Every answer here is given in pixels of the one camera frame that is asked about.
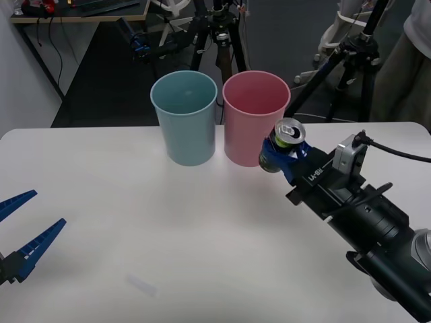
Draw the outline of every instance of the tripod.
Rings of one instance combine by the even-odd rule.
[[[218,48],[215,64],[220,68],[222,80],[225,83],[233,74],[230,45],[232,45],[234,51],[238,71],[243,72],[247,70],[239,34],[240,20],[233,13],[229,12],[232,0],[213,0],[213,9],[211,11],[208,11],[203,0],[193,0],[193,2],[200,27],[197,33],[190,70],[199,70],[202,54],[205,52],[205,44],[208,36],[211,36],[212,41],[217,44]]]
[[[362,81],[361,102],[359,111],[359,121],[368,122],[370,118],[372,93],[374,89],[374,76],[377,72],[377,65],[380,61],[378,53],[378,44],[373,38],[374,30],[377,27],[382,14],[389,0],[378,0],[368,23],[364,30],[356,36],[347,37],[334,50],[328,61],[321,67],[316,75],[308,82],[306,87],[301,91],[298,97],[290,104],[285,111],[284,117],[291,118],[316,88],[325,80],[326,76],[344,60],[344,74],[335,88],[335,97],[329,108],[325,122],[331,122],[332,118],[340,107],[349,85],[355,78],[356,71],[363,71],[364,78]]]

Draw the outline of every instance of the can lid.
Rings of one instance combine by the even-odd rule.
[[[292,118],[283,118],[275,124],[275,136],[288,145],[297,145],[305,140],[305,128],[301,122]]]

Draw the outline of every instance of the cup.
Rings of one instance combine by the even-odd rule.
[[[197,166],[211,158],[215,145],[216,83],[196,71],[177,71],[151,88],[169,157],[183,166]]]
[[[262,142],[289,104],[288,85],[274,74],[246,71],[229,78],[223,98],[226,155],[235,164],[258,166]]]

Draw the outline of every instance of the table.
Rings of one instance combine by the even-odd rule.
[[[414,123],[308,124],[325,151],[362,129],[431,157]],[[408,323],[346,259],[351,248],[282,174],[233,164],[217,149],[194,168],[169,160],[158,127],[14,130],[0,140],[0,199],[38,196],[0,225],[9,254],[58,218],[67,224],[21,285],[0,287],[8,323]],[[431,227],[431,165],[368,150],[362,174]],[[132,277],[134,284],[128,281]]]
[[[57,4],[57,12],[53,18],[53,24],[66,24],[66,23],[85,23],[85,22],[115,22],[118,19],[124,17],[129,21],[143,22],[145,21],[148,13],[148,8],[150,7],[150,0],[141,0],[139,5],[134,5],[131,7],[126,7],[118,10],[108,11],[106,13],[101,13],[100,15],[94,15],[91,17],[82,17],[79,8],[72,9],[68,6],[67,0],[59,0]],[[32,41],[28,38],[25,31],[25,27],[28,24],[36,24],[39,20],[40,24],[48,24],[51,18],[37,18],[26,15],[15,15],[10,17],[11,23],[17,28],[20,36],[26,43],[30,52],[33,54],[34,58],[37,60],[38,64],[42,68],[44,74],[48,78],[51,85],[54,87],[55,91],[59,95],[62,102],[65,101],[65,94],[61,91],[61,88],[57,84],[56,79],[53,77],[48,67],[45,65],[42,57],[39,55],[38,51],[34,47]]]

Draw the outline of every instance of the black floor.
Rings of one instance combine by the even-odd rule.
[[[396,1],[383,27],[376,32],[380,53],[387,57],[402,33],[413,0]],[[312,58],[323,32],[333,23],[337,0],[252,0],[247,21],[251,67],[280,76],[295,87],[295,75],[312,69]],[[183,15],[193,15],[190,5]],[[156,62],[158,76],[188,69],[193,48]],[[222,87],[220,71],[215,66],[216,46],[203,55],[200,71]],[[334,73],[303,105],[301,113],[326,115],[336,82]],[[149,65],[133,62],[131,51],[114,23],[101,23],[94,34],[84,60],[67,92],[53,127],[118,127],[157,125],[150,102],[155,82]],[[292,96],[301,89],[293,90]],[[358,86],[352,86],[349,99],[335,115],[355,120]],[[298,116],[302,122],[321,119]]]

